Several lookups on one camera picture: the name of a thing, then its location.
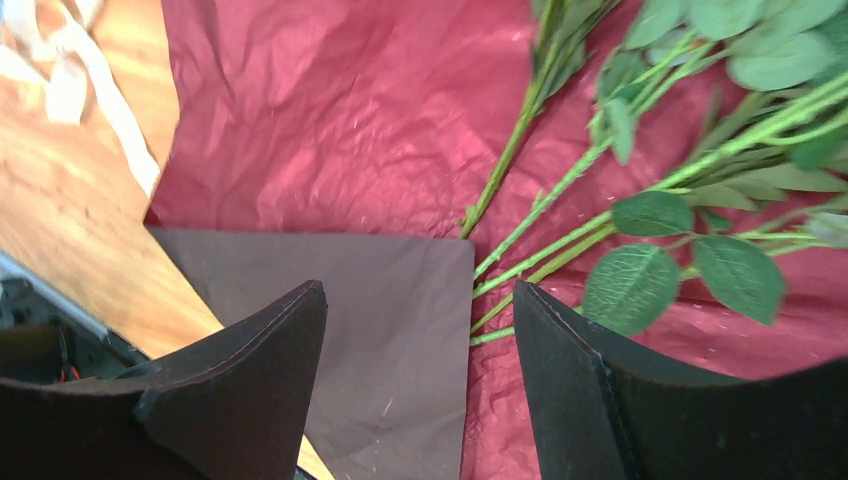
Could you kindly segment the dark red wrapping paper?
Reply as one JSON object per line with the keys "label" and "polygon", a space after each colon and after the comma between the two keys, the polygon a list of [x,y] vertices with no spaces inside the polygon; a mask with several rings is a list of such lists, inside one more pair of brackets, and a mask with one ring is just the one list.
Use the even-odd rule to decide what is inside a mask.
{"label": "dark red wrapping paper", "polygon": [[[468,479],[540,475],[519,422],[518,353],[506,307],[518,279],[476,296],[481,262],[585,153],[599,69],[643,4],[613,1],[168,1],[181,106],[149,216],[168,226],[369,232],[470,239],[465,322],[474,407]],[[488,270],[496,277],[646,179],[604,153]],[[595,254],[539,281],[577,296]],[[643,345],[743,377],[804,348],[847,349],[846,249],[777,264],[777,322],[725,313],[687,284]]]}

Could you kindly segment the white printed ribbon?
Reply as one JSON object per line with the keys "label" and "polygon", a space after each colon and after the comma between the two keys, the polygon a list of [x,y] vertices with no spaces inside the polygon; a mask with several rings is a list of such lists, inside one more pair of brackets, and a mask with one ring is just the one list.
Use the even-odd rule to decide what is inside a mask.
{"label": "white printed ribbon", "polygon": [[108,61],[90,34],[102,1],[66,1],[55,8],[63,25],[43,36],[36,1],[1,3],[1,76],[40,86],[45,93],[45,115],[52,123],[78,125],[86,108],[88,88],[115,133],[129,171],[146,196],[151,196],[161,174],[140,125],[120,91]]}

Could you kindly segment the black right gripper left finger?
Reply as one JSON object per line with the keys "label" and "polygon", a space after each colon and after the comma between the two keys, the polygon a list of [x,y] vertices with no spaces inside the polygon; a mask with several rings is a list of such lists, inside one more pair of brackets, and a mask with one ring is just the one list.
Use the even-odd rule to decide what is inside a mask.
{"label": "black right gripper left finger", "polygon": [[1,376],[5,479],[301,479],[327,304],[307,281],[130,378]]}

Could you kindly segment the pink flower bouquet brown wrap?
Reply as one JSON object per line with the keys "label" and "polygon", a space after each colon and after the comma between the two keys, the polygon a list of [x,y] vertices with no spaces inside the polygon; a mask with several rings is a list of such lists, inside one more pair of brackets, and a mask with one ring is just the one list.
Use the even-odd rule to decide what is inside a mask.
{"label": "pink flower bouquet brown wrap", "polygon": [[[648,1],[599,69],[585,153],[481,262],[476,296],[539,282],[585,252],[576,309],[623,335],[692,282],[774,325],[777,258],[847,246],[847,5]],[[496,277],[488,270],[604,153],[646,179]]]}

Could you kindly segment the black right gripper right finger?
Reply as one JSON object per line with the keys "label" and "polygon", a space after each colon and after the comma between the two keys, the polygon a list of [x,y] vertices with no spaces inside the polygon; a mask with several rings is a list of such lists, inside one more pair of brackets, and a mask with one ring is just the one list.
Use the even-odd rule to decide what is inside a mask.
{"label": "black right gripper right finger", "polygon": [[541,477],[843,479],[847,362],[743,380],[592,322],[537,285],[513,292]]}

